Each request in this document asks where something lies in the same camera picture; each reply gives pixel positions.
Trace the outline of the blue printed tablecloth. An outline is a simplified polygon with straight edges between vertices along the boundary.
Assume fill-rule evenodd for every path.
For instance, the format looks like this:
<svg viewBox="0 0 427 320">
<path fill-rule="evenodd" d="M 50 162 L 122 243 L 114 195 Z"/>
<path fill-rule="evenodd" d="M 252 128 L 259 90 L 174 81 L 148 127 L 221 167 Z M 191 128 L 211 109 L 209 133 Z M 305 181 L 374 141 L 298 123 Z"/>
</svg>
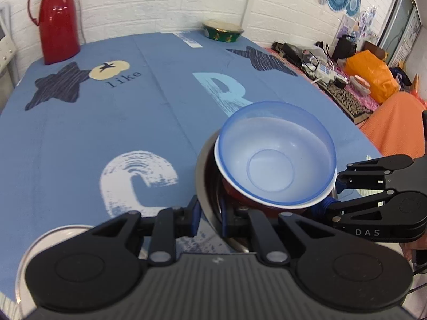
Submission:
<svg viewBox="0 0 427 320">
<path fill-rule="evenodd" d="M 132 35 L 31 64 L 1 113 L 1 291 L 14 297 L 25 251 L 55 227 L 187 205 L 206 140 L 260 101 L 316 116 L 339 170 L 379 156 L 328 96 L 246 38 Z"/>
</svg>

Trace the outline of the black bag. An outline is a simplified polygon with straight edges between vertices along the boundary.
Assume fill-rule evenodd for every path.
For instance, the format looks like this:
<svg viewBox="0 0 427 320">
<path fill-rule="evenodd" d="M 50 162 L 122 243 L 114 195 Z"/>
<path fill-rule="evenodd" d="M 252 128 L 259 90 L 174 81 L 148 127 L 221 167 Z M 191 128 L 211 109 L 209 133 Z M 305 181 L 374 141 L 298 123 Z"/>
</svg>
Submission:
<svg viewBox="0 0 427 320">
<path fill-rule="evenodd" d="M 331 58 L 335 62 L 339 59 L 347 59 L 356 54 L 356 48 L 357 44 L 354 36 L 342 35 L 338 38 L 338 42 Z"/>
</svg>

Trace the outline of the orange cloth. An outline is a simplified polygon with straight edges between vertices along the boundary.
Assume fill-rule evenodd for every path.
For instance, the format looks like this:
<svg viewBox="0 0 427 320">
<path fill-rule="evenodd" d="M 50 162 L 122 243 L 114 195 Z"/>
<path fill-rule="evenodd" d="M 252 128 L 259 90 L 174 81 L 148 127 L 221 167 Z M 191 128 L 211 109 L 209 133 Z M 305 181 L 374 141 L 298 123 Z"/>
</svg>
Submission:
<svg viewBox="0 0 427 320">
<path fill-rule="evenodd" d="M 383 156 L 420 158 L 425 153 L 423 111 L 425 106 L 415 96 L 398 92 L 370 115 L 361 131 Z"/>
</svg>

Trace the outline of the stainless steel bowl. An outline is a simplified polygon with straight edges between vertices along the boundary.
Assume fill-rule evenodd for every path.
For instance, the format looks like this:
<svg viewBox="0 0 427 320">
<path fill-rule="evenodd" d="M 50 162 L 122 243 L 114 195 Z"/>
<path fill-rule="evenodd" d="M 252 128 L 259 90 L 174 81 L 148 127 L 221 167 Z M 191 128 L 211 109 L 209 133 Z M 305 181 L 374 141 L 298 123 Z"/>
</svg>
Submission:
<svg viewBox="0 0 427 320">
<path fill-rule="evenodd" d="M 239 253 L 247 253 L 248 245 L 245 240 L 224 238 L 222 236 L 222 208 L 220 201 L 227 198 L 222 175 L 214 157 L 214 146 L 219 136 L 216 130 L 202 146 L 197 156 L 195 166 L 195 189 L 206 220 L 217 234 L 230 248 Z"/>
</svg>

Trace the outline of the orange bag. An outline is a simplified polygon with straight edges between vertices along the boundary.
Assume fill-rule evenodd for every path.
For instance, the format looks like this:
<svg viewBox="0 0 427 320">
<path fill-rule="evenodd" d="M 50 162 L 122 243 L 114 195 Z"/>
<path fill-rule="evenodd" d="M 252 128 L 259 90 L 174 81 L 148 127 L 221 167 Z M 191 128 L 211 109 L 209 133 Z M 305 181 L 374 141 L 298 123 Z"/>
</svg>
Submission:
<svg viewBox="0 0 427 320">
<path fill-rule="evenodd" d="M 348 76 L 362 77 L 370 85 L 370 96 L 378 103 L 384 103 L 400 90 L 387 64 L 369 50 L 356 53 L 347 58 L 345 73 Z"/>
</svg>

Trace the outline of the green gold decorated bowl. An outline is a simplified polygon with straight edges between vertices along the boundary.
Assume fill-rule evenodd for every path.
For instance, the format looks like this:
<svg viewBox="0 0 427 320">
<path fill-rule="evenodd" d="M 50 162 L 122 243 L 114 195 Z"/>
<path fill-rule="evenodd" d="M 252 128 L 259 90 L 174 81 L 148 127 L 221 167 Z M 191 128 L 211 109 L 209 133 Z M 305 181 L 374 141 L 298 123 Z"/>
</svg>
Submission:
<svg viewBox="0 0 427 320">
<path fill-rule="evenodd" d="M 236 24 L 209 19 L 202 23 L 204 35 L 214 41 L 234 43 L 244 30 Z"/>
</svg>

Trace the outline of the white plate dark rim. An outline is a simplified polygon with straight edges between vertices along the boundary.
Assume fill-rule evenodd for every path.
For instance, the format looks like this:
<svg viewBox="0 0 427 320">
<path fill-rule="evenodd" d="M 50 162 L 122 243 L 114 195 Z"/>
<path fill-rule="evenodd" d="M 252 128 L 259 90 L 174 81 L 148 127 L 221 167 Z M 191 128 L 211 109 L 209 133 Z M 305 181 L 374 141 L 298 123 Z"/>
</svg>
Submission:
<svg viewBox="0 0 427 320">
<path fill-rule="evenodd" d="M 44 233 L 19 264 L 15 294 L 22 318 L 39 308 L 88 314 L 124 299 L 142 279 L 144 242 L 138 224 L 125 219 Z"/>
</svg>

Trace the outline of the red thermos jug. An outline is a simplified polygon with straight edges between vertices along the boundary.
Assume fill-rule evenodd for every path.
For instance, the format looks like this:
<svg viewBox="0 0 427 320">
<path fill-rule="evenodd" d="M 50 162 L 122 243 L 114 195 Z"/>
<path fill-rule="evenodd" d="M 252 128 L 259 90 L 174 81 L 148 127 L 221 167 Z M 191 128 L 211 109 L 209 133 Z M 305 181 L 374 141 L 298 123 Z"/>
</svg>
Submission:
<svg viewBox="0 0 427 320">
<path fill-rule="evenodd" d="M 39 16 L 28 16 L 39 28 L 44 64 L 55 64 L 80 52 L 74 0 L 41 0 Z"/>
</svg>

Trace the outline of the blue translucent plastic bowl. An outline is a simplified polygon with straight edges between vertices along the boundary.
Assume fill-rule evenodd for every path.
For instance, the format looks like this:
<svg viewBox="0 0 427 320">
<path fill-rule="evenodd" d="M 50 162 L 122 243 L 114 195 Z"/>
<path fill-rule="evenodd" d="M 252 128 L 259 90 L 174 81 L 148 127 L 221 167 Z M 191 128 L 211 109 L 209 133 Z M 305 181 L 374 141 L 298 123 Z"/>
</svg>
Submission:
<svg viewBox="0 0 427 320">
<path fill-rule="evenodd" d="M 314 199 L 337 172 L 336 148 L 323 124 L 279 101 L 233 113 L 219 132 L 219 157 L 240 189 L 279 204 Z"/>
</svg>

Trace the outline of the white water dispenser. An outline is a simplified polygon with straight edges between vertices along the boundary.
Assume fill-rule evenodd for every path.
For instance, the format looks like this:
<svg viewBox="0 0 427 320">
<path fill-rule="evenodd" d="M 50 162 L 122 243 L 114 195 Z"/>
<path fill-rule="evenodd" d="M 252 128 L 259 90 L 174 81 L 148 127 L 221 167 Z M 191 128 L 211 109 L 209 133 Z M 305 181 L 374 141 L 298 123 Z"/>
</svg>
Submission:
<svg viewBox="0 0 427 320">
<path fill-rule="evenodd" d="M 17 47 L 11 36 L 11 18 L 9 4 L 1 3 L 1 74 L 8 72 L 15 87 L 19 82 L 15 56 Z"/>
</svg>

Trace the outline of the red white ceramic bowl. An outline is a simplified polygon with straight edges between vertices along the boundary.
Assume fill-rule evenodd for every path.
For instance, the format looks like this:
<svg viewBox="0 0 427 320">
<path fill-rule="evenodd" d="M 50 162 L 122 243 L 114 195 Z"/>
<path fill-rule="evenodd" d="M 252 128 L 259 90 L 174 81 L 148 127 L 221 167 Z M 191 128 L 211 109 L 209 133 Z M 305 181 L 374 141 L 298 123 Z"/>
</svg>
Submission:
<svg viewBox="0 0 427 320">
<path fill-rule="evenodd" d="M 312 200 L 297 203 L 297 204 L 279 204 L 274 202 L 269 202 L 264 199 L 257 198 L 246 191 L 240 189 L 233 180 L 225 173 L 224 167 L 221 164 L 219 157 L 219 137 L 216 138 L 213 147 L 213 155 L 215 158 L 216 167 L 219 170 L 221 184 L 224 186 L 225 191 L 236 201 L 244 204 L 246 207 L 255 207 L 261 208 L 262 210 L 267 210 L 269 212 L 278 212 L 279 210 L 290 210 L 291 212 L 301 212 L 307 210 L 308 208 L 313 208 L 315 205 L 318 205 L 323 200 L 325 200 L 330 194 L 332 194 L 336 188 L 335 181 L 337 180 L 337 172 L 334 173 L 334 176 L 330 184 L 323 190 L 317 197 Z"/>
</svg>

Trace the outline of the cluttered side table items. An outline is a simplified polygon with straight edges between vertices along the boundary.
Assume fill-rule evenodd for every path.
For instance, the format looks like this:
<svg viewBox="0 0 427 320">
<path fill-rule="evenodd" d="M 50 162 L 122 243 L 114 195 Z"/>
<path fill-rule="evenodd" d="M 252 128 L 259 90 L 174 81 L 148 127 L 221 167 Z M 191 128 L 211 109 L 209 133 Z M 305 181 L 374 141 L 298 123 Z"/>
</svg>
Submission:
<svg viewBox="0 0 427 320">
<path fill-rule="evenodd" d="M 269 51 L 318 86 L 354 124 L 361 125 L 378 108 L 372 99 L 354 89 L 350 79 L 326 57 L 323 49 L 317 46 L 301 49 L 274 42 Z"/>
</svg>

